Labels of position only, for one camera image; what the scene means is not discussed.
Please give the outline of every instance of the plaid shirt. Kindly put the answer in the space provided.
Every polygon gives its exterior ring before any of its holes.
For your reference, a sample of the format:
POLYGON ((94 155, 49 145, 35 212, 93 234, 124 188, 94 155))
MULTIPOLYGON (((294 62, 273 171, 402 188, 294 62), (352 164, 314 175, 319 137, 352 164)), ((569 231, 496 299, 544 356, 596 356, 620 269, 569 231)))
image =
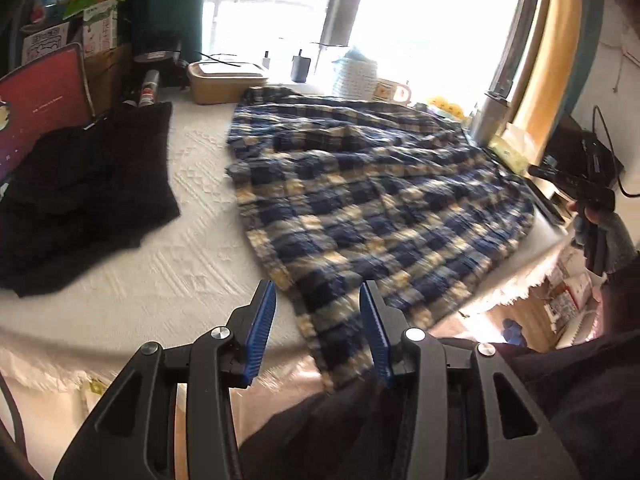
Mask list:
POLYGON ((291 295, 329 388, 372 363, 363 280, 428 328, 471 297, 533 222, 519 178, 500 176, 457 123, 411 108, 252 88, 228 143, 247 236, 291 295))

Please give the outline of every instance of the container lid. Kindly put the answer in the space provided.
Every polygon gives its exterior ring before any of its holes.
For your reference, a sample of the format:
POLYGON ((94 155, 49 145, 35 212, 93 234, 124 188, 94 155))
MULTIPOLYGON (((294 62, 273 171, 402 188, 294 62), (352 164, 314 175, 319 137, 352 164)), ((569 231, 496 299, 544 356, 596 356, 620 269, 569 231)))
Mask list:
POLYGON ((189 65, 189 71, 196 76, 215 79, 265 79, 266 70, 255 63, 233 62, 231 64, 217 61, 197 61, 189 65))

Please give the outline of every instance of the textured tablecloth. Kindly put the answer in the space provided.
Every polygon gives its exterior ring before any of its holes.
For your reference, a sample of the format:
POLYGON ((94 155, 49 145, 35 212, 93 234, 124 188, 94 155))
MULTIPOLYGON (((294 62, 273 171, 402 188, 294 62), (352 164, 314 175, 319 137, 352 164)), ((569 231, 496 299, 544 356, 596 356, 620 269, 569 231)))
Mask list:
MULTIPOLYGON (((174 102, 169 172, 182 215, 138 250, 119 253, 57 294, 19 299, 0 290, 0 370, 21 383, 65 390, 89 377, 109 381, 145 341, 166 348, 194 341, 246 304, 264 277, 238 218, 225 167, 235 105, 198 106, 188 91, 174 102)), ((566 233, 536 212, 518 251, 468 302, 485 310, 526 293, 552 265, 566 233)), ((282 294, 263 369, 307 355, 292 307, 282 294)))

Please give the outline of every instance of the silver screw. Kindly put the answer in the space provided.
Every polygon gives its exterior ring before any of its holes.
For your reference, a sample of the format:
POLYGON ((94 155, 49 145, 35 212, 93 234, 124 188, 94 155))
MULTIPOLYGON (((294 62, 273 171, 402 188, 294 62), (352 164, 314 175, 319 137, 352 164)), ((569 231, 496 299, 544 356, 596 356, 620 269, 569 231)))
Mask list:
POLYGON ((486 357, 491 357, 495 355, 495 346, 491 343, 480 343, 478 345, 478 351, 486 357))
POLYGON ((419 328, 408 328, 404 335, 411 341, 422 341, 427 335, 419 328))
POLYGON ((213 339, 226 339, 231 334, 226 326, 217 326, 211 331, 211 337, 213 339))
POLYGON ((158 348, 159 348, 158 343, 156 343, 155 341, 149 341, 148 343, 144 343, 140 347, 140 351, 144 355, 151 355, 151 354, 155 354, 158 351, 158 348))

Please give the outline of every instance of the blue gripper pad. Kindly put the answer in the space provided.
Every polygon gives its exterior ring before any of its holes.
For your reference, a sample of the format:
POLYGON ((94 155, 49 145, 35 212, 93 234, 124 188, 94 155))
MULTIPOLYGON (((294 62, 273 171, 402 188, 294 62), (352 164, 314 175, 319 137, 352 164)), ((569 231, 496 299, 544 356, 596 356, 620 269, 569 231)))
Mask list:
POLYGON ((369 343, 376 373, 386 386, 391 386, 394 381, 394 374, 389 361, 391 346, 386 338, 366 283, 360 285, 360 315, 362 316, 362 325, 369 343))
POLYGON ((259 294, 260 287, 252 299, 252 303, 259 301, 260 304, 257 306, 254 323, 249 330, 245 343, 246 365, 244 366, 242 378, 246 384, 251 384, 260 371, 264 348, 267 345, 273 315, 276 312, 276 287, 273 282, 267 282, 264 292, 258 296, 259 294))

